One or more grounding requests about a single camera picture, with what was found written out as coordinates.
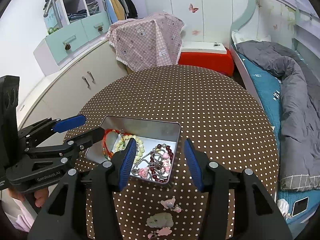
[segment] blue mattress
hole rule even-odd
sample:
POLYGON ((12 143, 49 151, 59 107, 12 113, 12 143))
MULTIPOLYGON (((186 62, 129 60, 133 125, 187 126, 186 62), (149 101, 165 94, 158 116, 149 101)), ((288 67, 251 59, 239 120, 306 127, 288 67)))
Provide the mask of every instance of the blue mattress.
MULTIPOLYGON (((267 71, 261 69, 254 63, 250 62, 242 54, 238 53, 238 55, 242 59, 251 77, 251 80, 262 103, 263 109, 268 116, 276 137, 278 152, 280 152, 280 116, 282 114, 282 106, 280 102, 281 81, 267 71)), ((316 211, 316 208, 320 203, 320 190, 310 190, 304 192, 278 190, 277 199, 285 199, 288 202, 289 214, 292 214, 294 202, 305 197, 309 197, 307 209, 304 212, 287 219, 288 224, 300 223, 303 220, 307 219, 310 215, 312 215, 314 211, 316 211)))

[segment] mint green drawer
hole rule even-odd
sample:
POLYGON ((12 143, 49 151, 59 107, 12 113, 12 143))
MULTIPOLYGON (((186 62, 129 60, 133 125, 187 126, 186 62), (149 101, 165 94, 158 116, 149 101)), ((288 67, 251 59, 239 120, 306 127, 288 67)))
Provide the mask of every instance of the mint green drawer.
POLYGON ((106 12, 100 12, 98 14, 88 16, 81 19, 84 31, 87 34, 88 40, 91 41, 99 35, 106 33, 109 30, 109 19, 106 12))
POLYGON ((45 40, 57 63, 88 42, 81 20, 57 30, 47 36, 45 40), (66 44, 70 44, 69 50, 65 49, 66 44))

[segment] metal pole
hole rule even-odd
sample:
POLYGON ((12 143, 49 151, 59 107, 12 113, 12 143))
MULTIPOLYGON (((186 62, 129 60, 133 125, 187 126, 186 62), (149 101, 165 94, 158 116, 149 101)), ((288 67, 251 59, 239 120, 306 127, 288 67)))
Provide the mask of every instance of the metal pole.
POLYGON ((61 20, 60 20, 60 17, 59 17, 59 13, 58 13, 58 9, 57 9, 57 5, 56 5, 55 0, 49 0, 48 6, 44 10, 43 17, 46 18, 48 16, 49 9, 50 9, 51 5, 53 7, 54 15, 55 15, 55 17, 57 19, 58 27, 59 27, 59 29, 61 29, 62 28, 62 23, 61 23, 61 20))

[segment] red string bracelet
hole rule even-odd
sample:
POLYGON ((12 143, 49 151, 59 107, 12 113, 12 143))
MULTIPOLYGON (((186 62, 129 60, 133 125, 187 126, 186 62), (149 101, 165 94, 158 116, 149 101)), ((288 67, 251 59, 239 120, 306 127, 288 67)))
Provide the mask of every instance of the red string bracelet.
POLYGON ((112 156, 114 155, 114 153, 112 151, 108 150, 108 147, 106 145, 107 134, 110 132, 115 132, 117 134, 120 134, 121 137, 123 137, 124 135, 131 135, 130 133, 121 133, 120 131, 115 130, 115 129, 106 129, 104 131, 104 136, 102 139, 102 147, 103 147, 103 155, 107 160, 110 160, 112 158, 112 156))

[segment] blue rubber tip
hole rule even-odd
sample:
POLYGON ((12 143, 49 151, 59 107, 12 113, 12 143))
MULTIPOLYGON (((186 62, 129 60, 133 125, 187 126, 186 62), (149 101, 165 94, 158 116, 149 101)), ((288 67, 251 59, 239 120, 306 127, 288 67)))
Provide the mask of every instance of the blue rubber tip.
POLYGON ((128 178, 131 172, 134 158, 137 153, 137 143, 135 139, 131 138, 126 149, 128 149, 126 156, 122 162, 120 173, 119 173, 119 190, 121 191, 127 186, 128 178))
POLYGON ((183 151, 187 160, 193 183, 199 191, 202 191, 204 189, 204 184, 202 183, 202 172, 196 160, 193 146, 190 145, 190 142, 188 142, 188 140, 184 142, 183 151))
POLYGON ((68 119, 62 120, 57 122, 56 125, 53 127, 54 132, 62 133, 78 126, 84 125, 86 118, 84 115, 77 115, 70 117, 68 119))

